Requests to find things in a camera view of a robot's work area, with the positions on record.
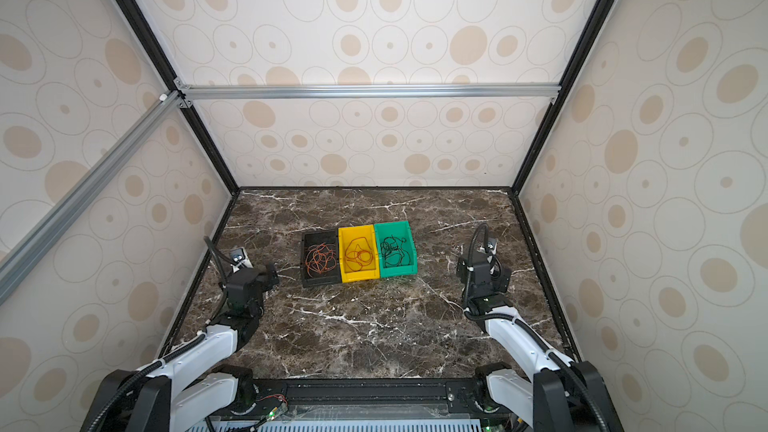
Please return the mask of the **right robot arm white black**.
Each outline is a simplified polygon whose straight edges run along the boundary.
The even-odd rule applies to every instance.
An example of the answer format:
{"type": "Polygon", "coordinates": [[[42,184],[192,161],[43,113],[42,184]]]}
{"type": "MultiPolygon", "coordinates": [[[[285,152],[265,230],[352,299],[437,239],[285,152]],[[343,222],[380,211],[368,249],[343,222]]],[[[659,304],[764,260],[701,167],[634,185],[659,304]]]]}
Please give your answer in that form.
{"type": "Polygon", "coordinates": [[[501,363],[479,368],[479,408],[505,408],[534,431],[621,431],[601,374],[534,331],[505,296],[508,275],[493,254],[476,252],[457,263],[465,317],[501,344],[523,371],[501,363]]]}

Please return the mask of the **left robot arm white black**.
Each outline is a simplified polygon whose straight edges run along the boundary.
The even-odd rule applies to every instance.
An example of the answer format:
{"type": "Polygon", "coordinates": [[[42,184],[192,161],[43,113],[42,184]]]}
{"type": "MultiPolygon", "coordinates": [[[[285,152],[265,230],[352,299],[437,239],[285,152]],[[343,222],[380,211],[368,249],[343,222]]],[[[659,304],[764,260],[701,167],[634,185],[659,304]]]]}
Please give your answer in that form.
{"type": "Polygon", "coordinates": [[[244,249],[223,253],[205,241],[222,297],[202,330],[136,370],[104,377],[81,426],[84,431],[186,431],[228,409],[251,413],[258,386],[251,370],[224,360],[248,344],[264,314],[265,296],[279,283],[273,263],[255,268],[244,249]]]}

